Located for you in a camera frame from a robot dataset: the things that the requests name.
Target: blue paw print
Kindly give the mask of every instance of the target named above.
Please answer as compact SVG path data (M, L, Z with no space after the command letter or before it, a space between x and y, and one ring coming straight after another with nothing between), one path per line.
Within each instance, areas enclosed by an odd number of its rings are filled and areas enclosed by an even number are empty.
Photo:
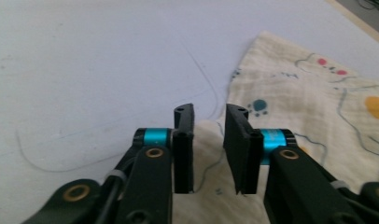
M249 108L248 112L252 113L254 110L255 116L259 117L260 115L267 115L268 111L266 111L266 107L268 104L264 100L256 100L253 102L252 105L248 105Z

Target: white surface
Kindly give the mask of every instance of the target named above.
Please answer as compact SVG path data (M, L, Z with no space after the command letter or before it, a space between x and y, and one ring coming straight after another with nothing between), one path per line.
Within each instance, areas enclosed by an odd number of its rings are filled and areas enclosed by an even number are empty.
M268 30L379 79L379 44L322 0L0 1L0 223L103 180L139 127L216 118Z

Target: white tabletop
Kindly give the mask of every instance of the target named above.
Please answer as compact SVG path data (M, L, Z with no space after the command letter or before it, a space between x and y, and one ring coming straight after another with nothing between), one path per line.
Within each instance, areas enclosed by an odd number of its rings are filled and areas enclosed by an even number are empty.
M379 80L379 44L323 0L0 1L0 223L103 181L176 106L217 118L263 30Z

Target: cloth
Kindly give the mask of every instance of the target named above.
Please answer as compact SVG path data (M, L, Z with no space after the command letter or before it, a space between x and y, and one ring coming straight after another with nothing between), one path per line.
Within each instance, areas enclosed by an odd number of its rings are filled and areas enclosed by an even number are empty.
M358 193L379 180L379 82L334 60L262 33L235 71L229 104L249 110L253 128L285 128L300 148ZM195 193L174 196L177 223L269 223L257 195L236 195L222 148L225 112L195 127Z

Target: orange print on cloth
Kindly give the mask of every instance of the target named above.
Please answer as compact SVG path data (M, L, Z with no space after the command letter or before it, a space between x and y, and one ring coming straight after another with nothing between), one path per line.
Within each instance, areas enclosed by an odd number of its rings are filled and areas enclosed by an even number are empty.
M370 96L365 100L365 106L376 119L379 119L379 97Z

